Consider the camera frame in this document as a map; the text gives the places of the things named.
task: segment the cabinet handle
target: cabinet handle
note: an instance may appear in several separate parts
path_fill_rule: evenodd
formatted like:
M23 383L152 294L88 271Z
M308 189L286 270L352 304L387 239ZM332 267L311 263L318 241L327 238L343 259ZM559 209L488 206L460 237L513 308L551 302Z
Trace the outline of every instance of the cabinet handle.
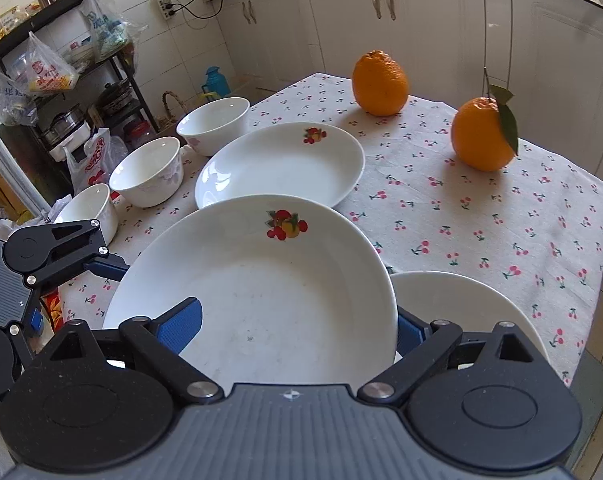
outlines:
M381 8L379 7L379 0L373 0L373 7L375 8L375 12L377 12L377 19L381 19Z
M250 18L248 17L248 11L246 10L246 2L241 2L241 7L244 12L244 18L246 19L246 22L248 22L248 25L250 25Z
M397 16L395 15L395 0L386 0L386 5L390 11L390 18L393 21L396 20Z
M250 16L252 17L253 22L257 22L257 19L254 16L254 10L252 10L252 2L248 0L248 12L250 12Z

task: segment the green leaf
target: green leaf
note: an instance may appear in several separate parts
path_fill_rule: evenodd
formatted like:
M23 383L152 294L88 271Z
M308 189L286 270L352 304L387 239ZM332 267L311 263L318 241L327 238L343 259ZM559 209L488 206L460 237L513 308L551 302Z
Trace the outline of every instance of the green leaf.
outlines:
M505 105L513 98L513 93L510 92L510 90L497 85L490 85L490 93L494 96L499 105Z
M517 134L517 120L511 112L508 105L502 105L497 102L497 108L499 110L499 122L501 123L502 132L504 133L505 140L508 142L510 147L515 152L515 155L519 155L519 136Z

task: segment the power strip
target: power strip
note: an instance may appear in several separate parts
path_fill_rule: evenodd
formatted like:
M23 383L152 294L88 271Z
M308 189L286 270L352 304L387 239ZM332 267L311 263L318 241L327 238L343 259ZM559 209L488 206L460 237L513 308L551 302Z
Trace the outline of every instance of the power strip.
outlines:
M164 15L164 19L168 21L170 18L172 18L172 16L169 14L170 8L168 7L170 0L156 0L156 2L159 5L161 13Z

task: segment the large white plate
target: large white plate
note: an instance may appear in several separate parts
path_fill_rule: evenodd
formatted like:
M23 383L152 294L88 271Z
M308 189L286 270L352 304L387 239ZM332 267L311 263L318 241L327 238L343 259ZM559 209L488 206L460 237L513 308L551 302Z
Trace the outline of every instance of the large white plate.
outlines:
M533 324L515 304L484 283L437 270L414 270L390 276L398 306L430 323L447 319L466 332L492 332L500 321L512 321L548 360Z
M269 237L270 211L298 215L305 232L278 225L293 236ZM187 297L201 301L203 324L180 355L226 392L242 381L356 391L393 364L397 307L386 269L357 227L318 203L247 196L195 211L141 253L104 328Z
M357 184L365 156L341 128L283 123L233 140L201 170L200 208L237 196L285 194L333 207Z

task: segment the blue gripper pad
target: blue gripper pad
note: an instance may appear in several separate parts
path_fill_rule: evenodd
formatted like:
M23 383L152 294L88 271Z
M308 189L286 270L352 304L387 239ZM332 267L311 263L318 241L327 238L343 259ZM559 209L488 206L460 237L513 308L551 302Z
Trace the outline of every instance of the blue gripper pad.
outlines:
M201 302L197 298L187 298L155 319L158 325L156 338L179 354L201 330L202 320Z
M399 314L397 316L397 352L403 357L424 342L423 327L425 323L414 316L410 316L401 307L398 307L397 310Z

